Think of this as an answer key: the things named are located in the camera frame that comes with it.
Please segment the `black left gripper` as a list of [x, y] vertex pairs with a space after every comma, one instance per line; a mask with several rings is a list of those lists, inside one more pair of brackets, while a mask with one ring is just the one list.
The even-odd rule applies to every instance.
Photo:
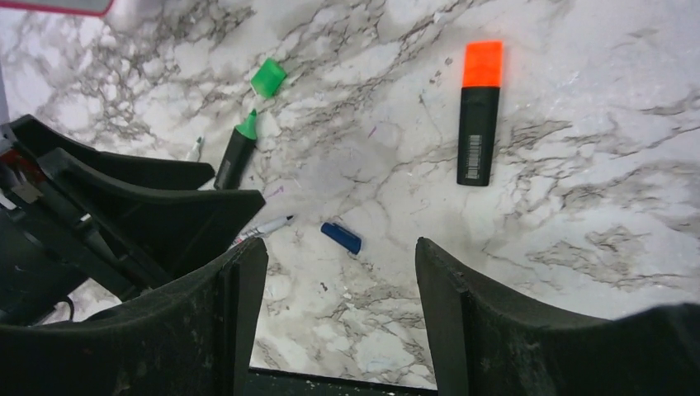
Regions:
[[89, 280], [109, 289], [97, 222], [153, 287], [220, 256], [265, 200], [203, 189], [214, 176], [208, 163], [98, 151], [32, 115], [2, 125], [1, 322], [40, 323]]

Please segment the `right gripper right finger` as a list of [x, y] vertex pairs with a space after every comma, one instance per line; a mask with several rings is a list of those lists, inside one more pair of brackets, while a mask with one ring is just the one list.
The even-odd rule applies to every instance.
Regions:
[[696, 395], [699, 307], [607, 320], [528, 297], [420, 238], [415, 270], [441, 395]]

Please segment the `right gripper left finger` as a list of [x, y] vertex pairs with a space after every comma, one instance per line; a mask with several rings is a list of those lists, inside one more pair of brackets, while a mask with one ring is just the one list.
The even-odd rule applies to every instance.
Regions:
[[82, 322], [1, 328], [4, 395], [240, 395], [267, 275], [253, 238]]

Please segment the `green black highlighter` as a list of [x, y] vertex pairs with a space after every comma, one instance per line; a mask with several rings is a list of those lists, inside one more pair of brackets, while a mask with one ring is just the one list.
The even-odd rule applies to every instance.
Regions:
[[233, 128], [219, 171], [215, 176], [214, 188], [216, 190], [236, 190], [239, 188], [258, 141], [257, 115], [257, 111], [252, 110], [240, 124]]

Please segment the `green highlighter cap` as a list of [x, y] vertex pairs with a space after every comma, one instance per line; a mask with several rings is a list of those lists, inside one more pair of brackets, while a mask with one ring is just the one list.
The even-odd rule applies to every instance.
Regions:
[[250, 80], [253, 90], [263, 98], [274, 97], [287, 77], [286, 71], [272, 58], [266, 59]]

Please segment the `orange black highlighter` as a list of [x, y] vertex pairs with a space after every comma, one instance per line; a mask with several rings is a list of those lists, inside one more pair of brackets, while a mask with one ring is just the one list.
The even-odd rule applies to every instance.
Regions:
[[494, 156], [502, 82], [503, 42], [466, 46], [462, 74], [456, 182], [488, 186]]

